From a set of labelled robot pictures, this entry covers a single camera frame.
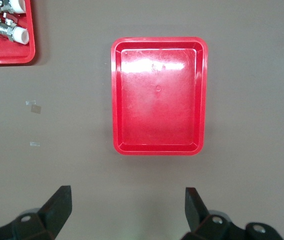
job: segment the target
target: gray surface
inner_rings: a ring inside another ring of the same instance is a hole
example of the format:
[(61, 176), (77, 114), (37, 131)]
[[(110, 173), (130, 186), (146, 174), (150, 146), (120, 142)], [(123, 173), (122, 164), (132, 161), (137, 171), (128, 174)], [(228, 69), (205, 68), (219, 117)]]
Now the gray surface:
[[(178, 240), (189, 186), (239, 227), (284, 237), (284, 1), (60, 2), (33, 1), (37, 63), (0, 67), (0, 225), (72, 185), (59, 240)], [(110, 47), (126, 36), (207, 42), (200, 154), (113, 150)]]

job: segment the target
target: empty red tray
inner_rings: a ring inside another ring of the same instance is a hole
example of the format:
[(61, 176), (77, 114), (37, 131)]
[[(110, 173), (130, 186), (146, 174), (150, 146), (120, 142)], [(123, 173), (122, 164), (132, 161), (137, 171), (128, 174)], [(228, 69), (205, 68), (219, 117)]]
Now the empty red tray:
[(115, 149), (125, 155), (198, 153), (204, 141), (204, 40), (121, 38), (111, 60)]
[(27, 45), (11, 42), (8, 38), (0, 38), (0, 64), (25, 64), (35, 56), (34, 28), (32, 20), (31, 0), (25, 0), (26, 13), (14, 14), (18, 18), (18, 26), (29, 32)]

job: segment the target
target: white cap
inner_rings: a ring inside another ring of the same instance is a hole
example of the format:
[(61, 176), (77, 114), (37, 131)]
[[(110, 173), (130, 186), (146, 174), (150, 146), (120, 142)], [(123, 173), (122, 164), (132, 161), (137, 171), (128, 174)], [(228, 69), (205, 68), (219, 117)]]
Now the white cap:
[(17, 14), (26, 13), (25, 0), (11, 0), (12, 9)]
[(30, 41), (30, 36), (27, 29), (16, 26), (13, 30), (13, 39), (20, 44), (26, 45)]

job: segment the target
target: screw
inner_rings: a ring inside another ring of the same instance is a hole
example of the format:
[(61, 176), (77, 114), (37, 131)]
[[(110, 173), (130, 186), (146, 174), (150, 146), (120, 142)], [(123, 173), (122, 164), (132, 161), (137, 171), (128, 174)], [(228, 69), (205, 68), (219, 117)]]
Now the screw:
[(214, 216), (214, 217), (212, 218), (212, 220), (213, 220), (213, 222), (215, 222), (216, 224), (222, 224), (222, 223), (223, 223), (223, 220), (222, 220), (220, 217), (218, 217), (218, 216)]
[(266, 231), (265, 231), (265, 228), (263, 228), (262, 226), (260, 225), (254, 225), (253, 226), (253, 229), (255, 231), (257, 231), (258, 233), (261, 233), (261, 234), (264, 234)]
[(23, 217), (22, 219), (21, 219), (21, 222), (27, 222), (27, 221), (29, 221), (31, 219), (31, 216), (25, 216), (25, 217)]

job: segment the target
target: tape piece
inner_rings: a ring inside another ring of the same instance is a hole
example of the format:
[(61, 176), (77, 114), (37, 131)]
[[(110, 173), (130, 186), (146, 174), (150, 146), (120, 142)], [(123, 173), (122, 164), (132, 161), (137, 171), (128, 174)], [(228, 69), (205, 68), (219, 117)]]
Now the tape piece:
[(40, 146), (40, 143), (39, 143), (39, 142), (32, 141), (32, 142), (31, 142), (31, 146), (32, 146), (32, 147), (39, 147), (39, 146)]
[(36, 100), (33, 100), (33, 101), (26, 101), (26, 105), (33, 105), (33, 104), (36, 104)]
[(41, 114), (42, 107), (37, 105), (32, 105), (31, 112), (36, 114)]

